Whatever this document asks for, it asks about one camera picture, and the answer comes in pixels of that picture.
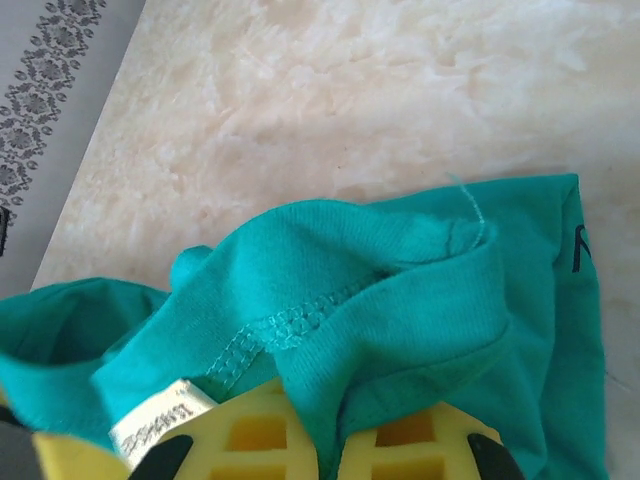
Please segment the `green fabric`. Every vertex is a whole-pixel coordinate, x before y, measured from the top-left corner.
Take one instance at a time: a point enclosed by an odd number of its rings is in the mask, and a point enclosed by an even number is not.
[[[178,378],[224,401],[279,375],[323,478],[352,432],[445,400],[529,479],[607,478],[578,178],[468,192],[483,221],[461,187],[294,203],[182,253],[170,294],[91,279],[0,302],[0,383],[29,426],[109,446]]]

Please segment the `floral pattern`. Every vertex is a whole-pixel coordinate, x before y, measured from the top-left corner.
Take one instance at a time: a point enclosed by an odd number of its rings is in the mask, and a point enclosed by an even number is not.
[[[0,97],[0,211],[12,226],[16,208],[38,169],[62,104],[73,87],[73,72],[86,54],[92,26],[100,22],[105,0],[57,0],[44,5],[36,35],[24,51],[16,83]]]

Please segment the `beige marble countertop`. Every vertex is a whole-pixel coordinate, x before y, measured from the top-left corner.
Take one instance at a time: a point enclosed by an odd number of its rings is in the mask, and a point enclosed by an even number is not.
[[[636,478],[639,51],[634,0],[147,0],[35,286],[166,287],[180,250],[292,200],[576,171],[610,468]]]

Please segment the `marble surface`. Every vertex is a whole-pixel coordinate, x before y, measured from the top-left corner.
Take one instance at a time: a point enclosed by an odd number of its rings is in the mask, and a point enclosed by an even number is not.
[[[35,286],[166,287],[180,250],[292,200],[576,171],[602,280],[608,461],[636,478],[637,5],[148,0]]]

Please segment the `clothing tag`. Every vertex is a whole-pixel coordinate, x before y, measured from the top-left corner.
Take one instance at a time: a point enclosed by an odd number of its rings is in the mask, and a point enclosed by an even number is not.
[[[165,433],[217,405],[191,382],[178,380],[131,410],[109,435],[134,469]]]

